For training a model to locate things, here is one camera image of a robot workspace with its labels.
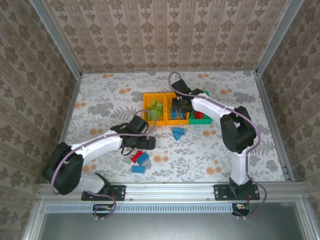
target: wire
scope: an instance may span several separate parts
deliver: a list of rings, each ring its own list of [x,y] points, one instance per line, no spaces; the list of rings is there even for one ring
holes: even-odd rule
[[[121,155],[122,155],[122,156],[128,156],[130,153],[132,153],[132,152],[135,150],[135,147],[133,147],[133,148],[131,149],[131,151],[127,152],[126,154],[124,154],[124,150],[125,150],[125,147],[122,148],[122,150],[121,150]]]
[[[93,193],[91,191],[86,191],[86,193],[92,195],[92,196],[96,196],[96,197],[105,197],[105,198],[108,198],[108,199],[111,199],[113,201],[113,207],[111,209],[111,211],[106,215],[104,216],[103,218],[106,219],[108,217],[110,217],[110,215],[115,211],[116,207],[117,207],[117,202],[116,202],[116,199],[112,196],[109,196],[109,195],[105,195],[105,194],[98,194],[98,193]],[[99,217],[97,216],[97,210],[102,208],[103,206],[100,205],[100,206],[96,206],[95,209],[94,209],[94,212],[93,212],[93,215],[98,219],[102,219],[102,217]]]
[[[55,169],[55,171],[53,173],[53,176],[52,176],[52,179],[51,179],[51,183],[50,183],[51,184],[51,192],[52,192],[52,194],[53,195],[60,195],[59,192],[55,191],[54,184],[55,184],[55,181],[56,181],[56,177],[57,177],[58,172],[61,169],[62,165],[76,151],[78,151],[78,150],[80,150],[82,148],[86,148],[86,147],[90,146],[91,144],[94,144],[95,142],[98,142],[98,141],[103,140],[103,139],[111,138],[111,137],[120,137],[120,136],[142,137],[142,136],[147,136],[148,134],[152,133],[156,129],[156,124],[157,124],[156,116],[151,111],[148,111],[148,110],[145,110],[145,109],[142,109],[142,110],[139,110],[139,111],[135,112],[134,115],[137,115],[140,112],[147,112],[147,113],[150,113],[153,116],[154,124],[153,124],[152,128],[148,132],[139,133],[139,134],[132,134],[132,133],[113,133],[113,134],[109,134],[109,135],[103,134],[101,137],[94,138],[91,141],[88,141],[88,142],[76,147],[75,149],[71,150],[70,152],[68,152],[67,155],[64,156],[64,158],[61,160],[61,162],[59,162],[58,166],[56,167],[56,169]]]
[[[194,97],[194,98],[199,98],[199,99],[204,99],[204,100],[206,100],[206,101],[209,101],[210,103],[212,103],[212,104],[214,104],[214,105],[216,105],[216,106],[218,106],[218,107],[220,107],[220,108],[223,108],[223,109],[225,109],[225,110],[227,110],[227,111],[229,111],[229,112],[231,112],[231,113],[234,113],[234,114],[236,114],[237,116],[243,118],[243,119],[246,120],[249,124],[251,124],[252,127],[254,128],[254,130],[256,131],[256,135],[257,135],[257,137],[258,137],[258,141],[257,141],[257,143],[256,143],[254,146],[252,146],[251,148],[249,148],[249,149],[246,151],[246,153],[245,153],[245,172],[246,172],[245,174],[246,174],[246,176],[248,177],[249,180],[251,180],[254,184],[258,185],[259,187],[261,187],[261,188],[263,189],[263,191],[264,191],[264,197],[263,197],[263,200],[262,200],[260,206],[259,206],[253,213],[250,213],[249,215],[247,215],[247,216],[242,216],[242,217],[243,217],[243,218],[244,218],[244,217],[247,218],[247,217],[251,217],[251,216],[255,215],[255,214],[262,208],[262,206],[265,204],[265,202],[266,202],[266,200],[267,200],[267,195],[268,195],[266,188],[265,188],[264,186],[262,186],[260,183],[258,183],[257,181],[253,180],[253,178],[252,178],[252,177],[249,175],[249,173],[248,173],[248,170],[249,170],[249,153],[252,152],[254,149],[256,149],[256,148],[260,145],[260,143],[261,143],[261,134],[260,134],[260,131],[259,131],[257,125],[255,125],[248,117],[244,116],[243,114],[241,114],[241,113],[235,111],[234,109],[232,109],[232,108],[230,108],[230,107],[227,107],[226,105],[223,105],[223,104],[221,104],[221,103],[219,103],[219,102],[217,102],[217,101],[215,101],[215,100],[213,100],[213,99],[211,99],[211,98],[209,98],[209,97],[199,96],[199,95],[193,95],[193,94],[185,94],[185,93],[183,93],[183,92],[180,92],[180,91],[176,90],[176,89],[171,85],[171,76],[172,76],[173,74],[177,74],[180,79],[182,79],[182,77],[181,77],[180,73],[178,73],[178,72],[176,72],[176,71],[170,73],[169,78],[168,78],[168,83],[169,83],[169,86],[172,88],[172,90],[173,90],[174,92],[176,92],[177,94],[182,95],[182,96]]]
[[[250,196],[249,196],[249,194],[248,194],[248,201],[246,202],[246,204],[249,205],[249,209],[250,209]]]

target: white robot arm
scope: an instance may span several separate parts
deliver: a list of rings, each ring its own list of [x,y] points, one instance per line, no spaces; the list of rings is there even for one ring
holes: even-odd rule
[[[252,184],[247,175],[246,152],[254,144],[257,134],[254,128],[236,113],[250,119],[247,110],[243,106],[237,108],[228,107],[228,109],[234,110],[234,113],[227,110],[226,107],[220,107],[222,104],[218,103],[220,105],[218,106],[217,101],[214,101],[216,104],[213,104],[213,100],[202,90],[195,89],[191,91],[183,79],[175,82],[172,87],[180,93],[202,97],[185,96],[176,93],[177,98],[172,99],[173,111],[183,113],[198,111],[211,117],[216,122],[220,122],[223,143],[231,151],[230,194],[236,197],[245,194],[247,186],[250,187]],[[106,133],[90,141],[71,146],[64,142],[60,143],[53,151],[42,171],[42,175],[49,182],[54,180],[54,187],[62,195],[73,191],[100,193],[105,189],[106,185],[110,185],[109,182],[98,173],[82,172],[83,165],[100,155],[120,148],[122,148],[121,153],[123,153],[125,147],[132,148],[132,150],[134,148],[153,150],[156,147],[156,139],[154,137],[149,136],[147,139],[145,135],[135,136],[136,134],[141,134],[148,126],[146,121],[135,115],[130,123],[114,126]],[[134,134],[134,136],[114,134]],[[54,179],[53,176],[58,164],[72,150],[75,152],[62,165]]]
[[[54,149],[42,171],[42,175],[49,182],[54,181],[53,185],[61,195],[85,191],[99,193],[106,185],[109,185],[109,182],[98,173],[83,172],[83,166],[100,155],[120,148],[122,148],[122,154],[124,148],[131,148],[132,150],[129,153],[134,148],[144,150],[155,149],[155,137],[149,136],[147,138],[145,135],[141,136],[142,131],[145,128],[148,129],[148,127],[149,125],[146,121],[135,115],[129,123],[113,126],[106,133],[87,142],[74,145],[67,145],[65,142],[62,142]],[[76,151],[61,166],[56,178],[53,179],[57,166],[72,150]]]
[[[200,93],[198,95],[204,96],[207,99],[210,98],[205,93]],[[203,98],[195,97],[191,100],[191,103],[195,111],[204,113],[218,123],[224,115],[228,115],[231,113],[230,111],[218,107],[217,105],[214,105],[213,103]],[[249,178],[246,174],[246,152],[246,148],[242,151],[242,153],[231,152],[232,169],[230,177],[237,185],[243,185],[249,181]]]

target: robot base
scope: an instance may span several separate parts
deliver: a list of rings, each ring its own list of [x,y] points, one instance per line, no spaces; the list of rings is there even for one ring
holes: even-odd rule
[[[126,196],[126,186],[125,185],[111,185],[110,182],[105,179],[99,173],[95,173],[104,181],[103,188],[97,192],[97,194],[109,195],[113,197],[117,202],[124,201]],[[83,192],[81,196],[82,201],[112,201],[110,198],[103,197],[103,196],[93,196],[87,192]]]
[[[248,196],[250,200],[260,200],[258,186],[250,180],[240,186],[235,184],[231,178],[229,182],[230,184],[213,185],[216,201],[245,201],[248,200]]]

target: green tray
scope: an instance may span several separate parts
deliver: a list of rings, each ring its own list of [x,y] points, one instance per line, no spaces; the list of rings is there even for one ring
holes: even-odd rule
[[[191,116],[190,116],[190,119],[189,119],[189,124],[190,125],[196,125],[196,124],[211,124],[212,123],[212,118],[205,115],[203,116],[203,119],[196,119],[195,118],[195,115],[194,115],[194,112],[193,111],[191,113]]]

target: patterned wall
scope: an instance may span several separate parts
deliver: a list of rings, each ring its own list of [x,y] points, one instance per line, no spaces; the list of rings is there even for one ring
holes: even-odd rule
[[[320,217],[320,0],[305,0],[263,80],[298,181]]]
[[[45,0],[85,73],[253,69],[289,0]]]
[[[0,239],[26,227],[75,85],[27,0],[0,1]]]

